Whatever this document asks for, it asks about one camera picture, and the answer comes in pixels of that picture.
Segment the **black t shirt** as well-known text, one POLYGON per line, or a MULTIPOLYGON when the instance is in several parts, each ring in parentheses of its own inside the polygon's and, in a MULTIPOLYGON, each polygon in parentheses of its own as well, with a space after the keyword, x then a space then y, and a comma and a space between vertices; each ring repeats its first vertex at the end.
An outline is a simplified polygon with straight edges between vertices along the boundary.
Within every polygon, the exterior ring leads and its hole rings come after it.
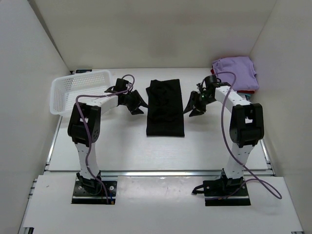
POLYGON ((151 80, 146 88, 148 137, 184 137, 184 116, 179 79, 151 80))

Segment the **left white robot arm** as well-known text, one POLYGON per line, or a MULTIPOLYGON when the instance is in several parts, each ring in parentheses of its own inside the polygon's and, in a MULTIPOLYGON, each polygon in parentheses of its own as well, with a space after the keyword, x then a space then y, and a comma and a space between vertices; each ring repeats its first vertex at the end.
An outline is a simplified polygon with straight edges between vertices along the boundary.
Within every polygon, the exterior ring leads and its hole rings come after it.
POLYGON ((100 177, 95 142, 100 135, 101 115, 118 106, 125 106, 132 115, 148 108, 137 90, 133 89, 135 77, 126 74, 116 80, 103 95, 79 95, 75 100, 67 129, 79 157, 80 171, 77 178, 81 186, 91 194, 106 190, 100 177))

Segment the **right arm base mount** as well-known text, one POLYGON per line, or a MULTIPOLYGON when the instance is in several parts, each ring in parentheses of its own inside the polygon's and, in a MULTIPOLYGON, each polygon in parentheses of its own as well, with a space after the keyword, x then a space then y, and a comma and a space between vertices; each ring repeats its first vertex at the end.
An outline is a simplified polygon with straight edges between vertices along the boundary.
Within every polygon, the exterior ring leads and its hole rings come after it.
POLYGON ((228 178, 224 172, 217 179, 204 180, 201 185, 194 187, 192 194, 203 194, 206 206, 251 205, 244 177, 228 178))

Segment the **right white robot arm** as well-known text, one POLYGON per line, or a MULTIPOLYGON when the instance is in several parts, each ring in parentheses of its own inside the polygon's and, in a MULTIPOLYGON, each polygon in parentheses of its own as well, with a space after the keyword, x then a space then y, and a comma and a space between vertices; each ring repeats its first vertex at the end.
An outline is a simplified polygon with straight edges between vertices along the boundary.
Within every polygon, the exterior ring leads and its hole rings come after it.
POLYGON ((197 84, 197 91, 192 91, 184 113, 190 117, 206 112, 206 106, 218 101, 221 111, 231 113, 229 135, 232 146, 228 147, 230 157, 221 176, 217 179, 219 191, 230 195, 243 184, 244 168, 255 145, 264 136, 263 108, 244 100, 227 82, 222 82, 216 75, 210 75, 197 84))

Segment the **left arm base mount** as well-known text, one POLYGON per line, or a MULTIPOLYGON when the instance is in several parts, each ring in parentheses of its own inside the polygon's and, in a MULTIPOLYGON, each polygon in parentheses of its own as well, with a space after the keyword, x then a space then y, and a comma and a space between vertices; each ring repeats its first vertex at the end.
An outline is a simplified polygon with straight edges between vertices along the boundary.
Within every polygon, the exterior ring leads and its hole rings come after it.
POLYGON ((101 184, 96 185, 95 188, 86 186, 76 178, 73 194, 72 204, 91 204, 91 205, 115 205, 117 195, 117 180, 103 181, 107 193, 105 193, 101 184))

